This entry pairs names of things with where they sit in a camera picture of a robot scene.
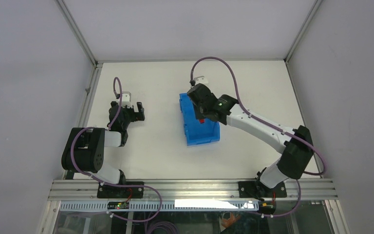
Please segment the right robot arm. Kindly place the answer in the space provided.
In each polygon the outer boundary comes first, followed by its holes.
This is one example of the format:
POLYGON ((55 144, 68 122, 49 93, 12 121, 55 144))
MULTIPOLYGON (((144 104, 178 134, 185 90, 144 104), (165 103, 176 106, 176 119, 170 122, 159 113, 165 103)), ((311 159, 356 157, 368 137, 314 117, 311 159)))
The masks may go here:
POLYGON ((299 179, 304 173, 314 152, 308 128, 296 129, 269 123, 258 115, 243 110, 239 101, 229 95, 216 97, 204 84, 196 84, 187 96, 193 104, 196 117, 207 118, 241 129, 267 143, 280 157, 272 165, 257 173, 253 185, 244 190, 252 197, 268 197, 285 180, 299 179))

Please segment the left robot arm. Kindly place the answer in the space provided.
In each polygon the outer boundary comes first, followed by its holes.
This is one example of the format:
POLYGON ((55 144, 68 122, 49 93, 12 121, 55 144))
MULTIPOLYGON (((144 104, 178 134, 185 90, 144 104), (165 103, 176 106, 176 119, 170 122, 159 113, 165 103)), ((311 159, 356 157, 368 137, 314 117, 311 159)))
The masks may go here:
POLYGON ((105 162, 104 150, 107 147, 124 147, 129 137, 129 125, 144 120, 141 102, 134 106, 130 102, 120 105, 117 101, 112 101, 107 128, 71 129, 61 156, 62 168, 90 176, 101 184, 108 184, 110 194, 115 198, 123 197, 127 192, 125 174, 105 162))

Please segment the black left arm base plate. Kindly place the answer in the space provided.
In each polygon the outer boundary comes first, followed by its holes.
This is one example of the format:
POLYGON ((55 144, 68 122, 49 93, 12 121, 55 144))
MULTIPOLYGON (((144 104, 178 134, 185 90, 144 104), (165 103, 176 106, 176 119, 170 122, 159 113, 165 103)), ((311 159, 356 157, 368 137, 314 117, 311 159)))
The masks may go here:
POLYGON ((144 188, 141 185, 145 185, 142 181, 130 181, 126 185, 130 187, 115 187, 111 185, 99 184, 97 190, 97 198, 105 199, 127 199, 127 198, 143 198, 144 188))

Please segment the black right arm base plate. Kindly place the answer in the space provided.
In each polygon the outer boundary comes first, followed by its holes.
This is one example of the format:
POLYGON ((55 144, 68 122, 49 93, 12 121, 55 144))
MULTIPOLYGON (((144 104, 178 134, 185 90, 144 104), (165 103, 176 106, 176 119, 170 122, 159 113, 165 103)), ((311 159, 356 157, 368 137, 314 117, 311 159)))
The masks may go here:
POLYGON ((238 181, 238 191, 240 198, 264 199, 287 197, 284 182, 279 183, 271 189, 257 181, 238 181))

